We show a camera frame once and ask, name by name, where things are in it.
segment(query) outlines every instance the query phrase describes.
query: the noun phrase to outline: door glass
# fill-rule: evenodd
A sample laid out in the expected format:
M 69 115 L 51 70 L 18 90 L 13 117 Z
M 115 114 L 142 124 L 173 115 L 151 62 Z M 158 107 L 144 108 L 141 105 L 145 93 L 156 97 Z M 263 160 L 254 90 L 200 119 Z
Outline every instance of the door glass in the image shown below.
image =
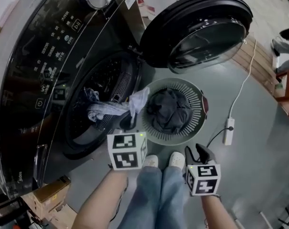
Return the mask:
M 236 20 L 204 20 L 173 48 L 168 67 L 185 73 L 193 66 L 201 69 L 224 62 L 240 49 L 245 36 L 245 27 Z

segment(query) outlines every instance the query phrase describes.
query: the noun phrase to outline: gray pants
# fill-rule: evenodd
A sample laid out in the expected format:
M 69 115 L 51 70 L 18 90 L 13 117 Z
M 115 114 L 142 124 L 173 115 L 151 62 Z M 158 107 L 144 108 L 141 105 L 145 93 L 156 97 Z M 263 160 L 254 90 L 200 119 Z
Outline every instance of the gray pants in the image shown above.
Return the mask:
M 185 184 L 177 167 L 144 167 L 118 229 L 185 229 Z
M 278 51 L 279 53 L 289 54 L 289 44 L 273 40 L 273 45 L 276 51 Z M 277 68 L 277 73 L 286 72 L 288 70 L 289 70 L 289 60 L 285 61 L 279 68 Z

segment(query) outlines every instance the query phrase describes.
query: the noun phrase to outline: white sticker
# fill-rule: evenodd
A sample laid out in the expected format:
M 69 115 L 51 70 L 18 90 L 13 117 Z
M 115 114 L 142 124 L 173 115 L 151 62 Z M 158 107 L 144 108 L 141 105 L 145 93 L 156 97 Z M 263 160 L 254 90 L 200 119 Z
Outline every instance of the white sticker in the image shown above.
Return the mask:
M 125 0 L 126 7 L 129 10 L 136 0 Z

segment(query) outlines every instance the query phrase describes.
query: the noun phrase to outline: washing machine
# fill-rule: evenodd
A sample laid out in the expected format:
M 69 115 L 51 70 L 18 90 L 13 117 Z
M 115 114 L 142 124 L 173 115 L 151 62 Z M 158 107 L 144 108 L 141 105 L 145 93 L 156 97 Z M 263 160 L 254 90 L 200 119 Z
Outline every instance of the washing machine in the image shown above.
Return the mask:
M 112 133 L 86 89 L 124 102 L 146 61 L 187 73 L 231 58 L 252 13 L 242 0 L 180 0 L 145 29 L 136 0 L 20 0 L 0 33 L 0 185 L 16 198 L 67 174 Z

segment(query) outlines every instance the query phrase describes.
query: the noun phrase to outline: forearm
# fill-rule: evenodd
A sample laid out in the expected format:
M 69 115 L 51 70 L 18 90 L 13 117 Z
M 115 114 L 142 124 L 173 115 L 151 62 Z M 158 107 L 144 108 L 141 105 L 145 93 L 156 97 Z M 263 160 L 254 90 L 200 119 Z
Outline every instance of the forearm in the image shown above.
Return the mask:
M 219 198 L 202 196 L 202 204 L 209 229 L 238 229 Z
M 78 212 L 72 229 L 106 229 L 127 186 L 127 172 L 109 171 Z

